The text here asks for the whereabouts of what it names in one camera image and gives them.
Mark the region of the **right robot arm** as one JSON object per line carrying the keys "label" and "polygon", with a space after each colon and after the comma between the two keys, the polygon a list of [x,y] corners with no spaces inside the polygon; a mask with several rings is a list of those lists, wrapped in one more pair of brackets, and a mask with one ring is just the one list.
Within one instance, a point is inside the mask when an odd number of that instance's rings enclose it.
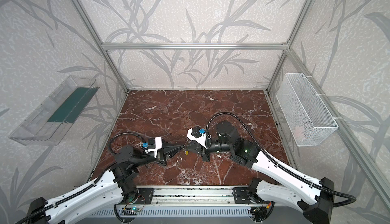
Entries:
{"label": "right robot arm", "polygon": [[186,150],[197,153],[203,161],[209,161],[213,153],[229,152],[230,159],[251,170],[263,173],[278,182],[277,185],[254,179],[247,193],[253,202],[270,201],[293,208],[313,224],[329,224],[333,211],[334,183],[328,178],[308,176],[274,158],[260,146],[240,136],[228,121],[217,124],[217,138],[212,139],[205,129],[198,126],[187,132],[189,145]]}

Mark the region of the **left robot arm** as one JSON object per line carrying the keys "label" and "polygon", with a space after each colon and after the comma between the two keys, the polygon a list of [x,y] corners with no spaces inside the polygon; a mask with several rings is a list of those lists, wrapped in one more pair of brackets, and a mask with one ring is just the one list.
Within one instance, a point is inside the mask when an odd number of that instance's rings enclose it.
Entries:
{"label": "left robot arm", "polygon": [[134,183],[138,167],[150,163],[165,166],[167,159],[184,145],[171,144],[156,138],[151,149],[123,146],[114,154],[115,162],[97,178],[59,197],[40,197],[29,207],[26,224],[73,224],[110,205],[136,201],[140,194]]}

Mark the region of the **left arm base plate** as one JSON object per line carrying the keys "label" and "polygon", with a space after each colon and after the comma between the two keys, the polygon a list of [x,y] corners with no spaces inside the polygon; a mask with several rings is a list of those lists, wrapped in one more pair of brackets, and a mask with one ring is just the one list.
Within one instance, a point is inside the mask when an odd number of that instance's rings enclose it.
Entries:
{"label": "left arm base plate", "polygon": [[154,194],[154,188],[141,187],[136,189],[134,193],[131,193],[127,204],[139,204],[139,205],[150,205],[152,203]]}

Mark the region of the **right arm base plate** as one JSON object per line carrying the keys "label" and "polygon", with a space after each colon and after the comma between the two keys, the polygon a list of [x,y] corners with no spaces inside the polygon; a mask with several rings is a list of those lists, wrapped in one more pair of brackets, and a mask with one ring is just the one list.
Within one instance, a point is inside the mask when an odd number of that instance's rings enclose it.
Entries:
{"label": "right arm base plate", "polygon": [[247,187],[234,187],[232,189],[232,195],[234,197],[235,204],[253,204],[250,200]]}

